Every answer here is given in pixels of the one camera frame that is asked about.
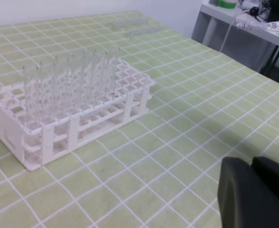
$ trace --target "glass test tube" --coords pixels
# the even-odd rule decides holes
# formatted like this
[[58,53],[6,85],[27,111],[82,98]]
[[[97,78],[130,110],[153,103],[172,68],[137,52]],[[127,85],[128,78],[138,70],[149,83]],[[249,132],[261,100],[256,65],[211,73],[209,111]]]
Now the glass test tube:
[[39,118],[39,89],[38,89],[38,68],[35,65],[23,67],[24,92],[26,106],[27,126],[38,124]]
[[104,69],[105,69],[105,56],[106,52],[104,50],[96,50],[94,52],[93,59],[93,99],[95,103],[99,103],[105,92],[104,83]]
[[41,120],[54,117],[54,62],[41,61],[39,67]]
[[68,59],[68,90],[70,112],[74,113],[81,107],[81,92],[83,82],[84,54],[74,54]]
[[54,71],[54,108],[55,116],[65,117],[68,113],[68,58],[65,56],[55,57]]
[[83,84],[81,92],[81,109],[86,110],[92,105],[92,76],[93,76],[94,53],[86,50],[84,52]]
[[105,74],[105,92],[110,93],[113,89],[113,83],[116,75],[116,67],[118,63],[120,47],[117,45],[110,45],[106,51],[106,74]]

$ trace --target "desk leg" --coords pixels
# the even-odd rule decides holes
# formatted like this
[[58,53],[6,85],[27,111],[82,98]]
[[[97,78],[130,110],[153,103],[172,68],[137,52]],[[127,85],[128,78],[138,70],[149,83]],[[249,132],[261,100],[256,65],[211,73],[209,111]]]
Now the desk leg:
[[211,17],[202,44],[209,46],[217,26],[217,20]]

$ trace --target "white desk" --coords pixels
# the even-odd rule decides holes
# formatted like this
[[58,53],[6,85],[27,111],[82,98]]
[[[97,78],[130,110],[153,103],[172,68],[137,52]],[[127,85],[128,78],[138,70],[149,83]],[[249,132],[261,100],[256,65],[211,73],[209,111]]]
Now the white desk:
[[[230,24],[233,18],[238,15],[242,10],[239,8],[235,9],[225,9],[222,7],[214,6],[209,3],[203,3],[201,6],[201,12],[211,16],[209,25],[207,27],[206,33],[202,44],[208,46],[216,30],[217,20],[224,21]],[[271,42],[279,46],[279,36],[276,32],[268,32],[264,30],[245,30],[257,37],[260,37],[268,42]]]

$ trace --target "table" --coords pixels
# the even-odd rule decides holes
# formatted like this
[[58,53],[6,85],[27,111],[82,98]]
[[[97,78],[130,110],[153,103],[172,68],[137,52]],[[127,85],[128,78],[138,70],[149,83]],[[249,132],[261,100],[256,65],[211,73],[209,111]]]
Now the table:
[[[208,46],[213,36],[213,33],[215,31],[217,20],[221,20],[228,24],[231,24],[233,18],[239,15],[242,12],[242,10],[240,8],[225,9],[222,7],[214,6],[209,3],[203,3],[201,6],[201,12],[211,16],[211,20],[208,24],[207,31],[205,33],[204,40],[202,42],[204,45]],[[276,32],[270,32],[264,30],[245,30],[245,31],[263,40],[266,40],[268,42],[271,42],[279,46],[279,36],[277,35]]]
[[279,84],[167,27],[132,39],[108,27],[134,16],[0,26],[0,87],[24,64],[112,42],[157,82],[149,114],[41,169],[0,141],[0,228],[220,228],[222,157],[279,161]]

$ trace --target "tablecloth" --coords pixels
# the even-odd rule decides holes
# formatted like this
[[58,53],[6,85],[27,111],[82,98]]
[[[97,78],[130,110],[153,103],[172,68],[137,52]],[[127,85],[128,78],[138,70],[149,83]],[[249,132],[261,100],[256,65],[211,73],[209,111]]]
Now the tablecloth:
[[220,228],[221,159],[279,161],[279,84],[166,26],[133,38],[110,27],[138,16],[0,26],[0,87],[25,64],[111,43],[156,81],[150,113],[41,169],[0,141],[0,228]]

